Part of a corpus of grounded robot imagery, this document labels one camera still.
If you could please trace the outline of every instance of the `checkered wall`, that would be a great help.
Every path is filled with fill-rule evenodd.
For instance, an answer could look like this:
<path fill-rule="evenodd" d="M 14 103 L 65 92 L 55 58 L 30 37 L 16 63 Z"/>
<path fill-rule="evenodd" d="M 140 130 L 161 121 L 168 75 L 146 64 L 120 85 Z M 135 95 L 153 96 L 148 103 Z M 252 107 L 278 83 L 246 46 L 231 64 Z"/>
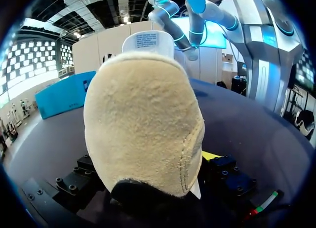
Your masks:
<path fill-rule="evenodd" d="M 6 54 L 1 67 L 0 94 L 25 79 L 57 70 L 54 41 L 17 43 L 7 49 Z"/>
<path fill-rule="evenodd" d="M 61 45 L 60 48 L 60 52 L 61 52 L 61 66 L 62 68 L 66 68 L 69 66 L 74 65 L 73 62 L 73 53 L 71 51 L 71 47 L 69 45 Z"/>
<path fill-rule="evenodd" d="M 302 58 L 296 64 L 296 76 L 295 78 L 300 85 L 308 88 L 310 91 L 314 91 L 316 71 L 313 67 L 312 61 L 309 57 L 309 52 L 305 49 Z"/>

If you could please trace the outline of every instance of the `checkered ceiling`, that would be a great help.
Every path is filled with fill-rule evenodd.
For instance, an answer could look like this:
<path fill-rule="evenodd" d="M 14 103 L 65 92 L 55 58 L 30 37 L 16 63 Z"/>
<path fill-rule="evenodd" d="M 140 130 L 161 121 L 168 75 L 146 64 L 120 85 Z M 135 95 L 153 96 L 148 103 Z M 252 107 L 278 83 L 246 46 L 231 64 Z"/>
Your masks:
<path fill-rule="evenodd" d="M 178 15 L 183 14 L 185 0 L 173 1 L 180 6 Z M 130 22 L 146 21 L 151 10 L 147 0 L 38 0 L 18 38 L 44 35 L 72 44 L 78 40 L 74 33 L 83 36 L 118 26 L 126 15 Z"/>

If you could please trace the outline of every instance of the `bolt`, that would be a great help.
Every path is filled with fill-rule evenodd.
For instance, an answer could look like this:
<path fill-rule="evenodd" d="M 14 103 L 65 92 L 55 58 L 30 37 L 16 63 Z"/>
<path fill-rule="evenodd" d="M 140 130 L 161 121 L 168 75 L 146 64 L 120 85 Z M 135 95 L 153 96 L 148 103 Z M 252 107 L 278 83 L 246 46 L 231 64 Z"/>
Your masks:
<path fill-rule="evenodd" d="M 63 181 L 63 179 L 62 179 L 62 178 L 60 178 L 60 177 L 57 177 L 57 178 L 55 179 L 55 181 L 56 181 L 56 182 L 58 182 L 58 183 L 60 183 L 60 182 L 62 182 L 62 181 Z"/>
<path fill-rule="evenodd" d="M 69 189 L 74 191 L 77 189 L 77 186 L 76 185 L 69 185 Z"/>
<path fill-rule="evenodd" d="M 33 201 L 33 200 L 34 200 L 34 196 L 33 196 L 32 194 L 29 194 L 29 195 L 28 195 L 28 200 L 29 200 L 29 201 Z"/>

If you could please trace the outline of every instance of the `white robot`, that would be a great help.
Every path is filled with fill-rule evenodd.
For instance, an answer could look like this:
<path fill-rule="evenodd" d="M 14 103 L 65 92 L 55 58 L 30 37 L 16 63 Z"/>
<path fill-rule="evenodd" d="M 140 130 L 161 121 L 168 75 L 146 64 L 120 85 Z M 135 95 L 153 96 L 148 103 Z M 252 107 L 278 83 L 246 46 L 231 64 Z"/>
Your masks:
<path fill-rule="evenodd" d="M 303 54 L 293 24 L 274 0 L 186 0 L 190 19 L 189 39 L 170 18 L 179 6 L 170 0 L 148 0 L 154 10 L 149 19 L 171 34 L 190 61 L 198 51 L 206 21 L 217 23 L 224 37 L 242 54 L 247 66 L 247 97 L 279 114 L 291 68 Z"/>

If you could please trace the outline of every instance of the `blue block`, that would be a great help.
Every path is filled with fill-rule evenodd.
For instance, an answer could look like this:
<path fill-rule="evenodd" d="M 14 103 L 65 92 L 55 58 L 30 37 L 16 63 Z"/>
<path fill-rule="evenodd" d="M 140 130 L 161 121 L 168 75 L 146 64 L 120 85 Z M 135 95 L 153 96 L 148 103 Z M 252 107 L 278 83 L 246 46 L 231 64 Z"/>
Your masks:
<path fill-rule="evenodd" d="M 35 100 L 42 119 L 80 108 L 95 71 L 72 75 L 38 92 Z"/>

